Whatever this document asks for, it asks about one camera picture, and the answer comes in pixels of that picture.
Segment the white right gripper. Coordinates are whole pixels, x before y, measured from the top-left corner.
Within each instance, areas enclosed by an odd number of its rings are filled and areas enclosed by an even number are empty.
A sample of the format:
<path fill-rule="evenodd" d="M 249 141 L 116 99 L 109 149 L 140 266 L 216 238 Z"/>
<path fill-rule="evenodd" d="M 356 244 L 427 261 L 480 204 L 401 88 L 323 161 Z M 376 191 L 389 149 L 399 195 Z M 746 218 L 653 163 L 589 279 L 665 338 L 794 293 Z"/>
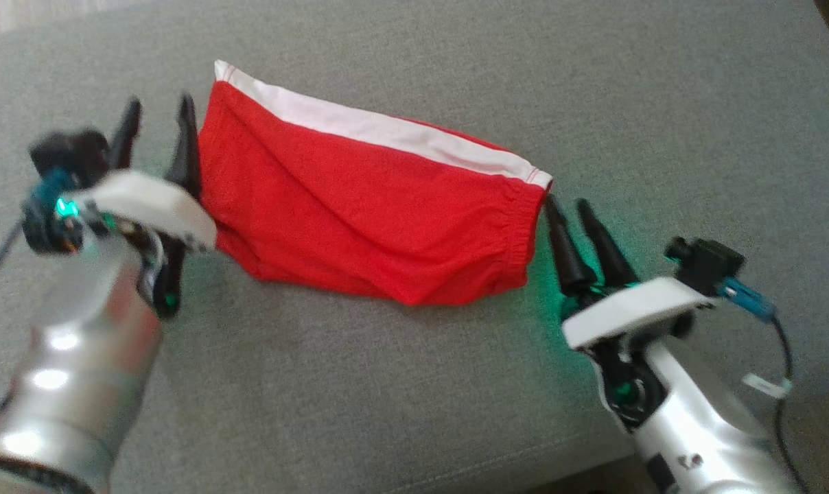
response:
<path fill-rule="evenodd" d="M 674 335 L 676 322 L 714 301 L 671 277 L 635 285 L 640 278 L 591 204 L 578 199 L 576 208 L 604 287 L 634 285 L 562 322 L 566 344 L 592 363 L 600 403 L 623 432 L 715 432 L 718 378 Z M 587 297 L 596 275 L 580 256 L 552 194 L 544 212 L 560 292 Z"/>

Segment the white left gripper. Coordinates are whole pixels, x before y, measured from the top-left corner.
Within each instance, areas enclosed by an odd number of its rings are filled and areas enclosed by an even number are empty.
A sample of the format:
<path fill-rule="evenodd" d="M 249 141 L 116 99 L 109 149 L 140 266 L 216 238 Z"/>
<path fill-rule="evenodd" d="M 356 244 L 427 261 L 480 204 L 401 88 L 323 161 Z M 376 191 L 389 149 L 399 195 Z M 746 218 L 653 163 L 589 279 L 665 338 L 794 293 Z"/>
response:
<path fill-rule="evenodd" d="M 131 166 L 141 111 L 141 100 L 132 97 L 110 142 L 109 166 L 116 172 L 79 191 L 78 206 L 82 216 L 101 222 L 137 251 L 137 290 L 160 319 L 170 319 L 181 307 L 187 253 L 215 250 L 218 230 L 199 203 L 198 127 L 191 94 L 181 93 L 177 144 L 164 179 L 117 171 Z"/>

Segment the red shorts with white stripe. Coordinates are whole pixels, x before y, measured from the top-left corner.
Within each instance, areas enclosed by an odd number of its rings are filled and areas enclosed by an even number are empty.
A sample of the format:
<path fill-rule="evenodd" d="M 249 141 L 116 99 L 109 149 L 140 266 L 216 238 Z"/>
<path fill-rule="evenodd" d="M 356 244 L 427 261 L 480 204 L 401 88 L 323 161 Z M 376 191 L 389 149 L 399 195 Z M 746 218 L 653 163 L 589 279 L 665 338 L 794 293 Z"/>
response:
<path fill-rule="evenodd" d="M 527 282 L 553 178 L 455 130 L 293 93 L 216 60 L 198 135 L 217 249 L 252 278 L 409 306 Z"/>

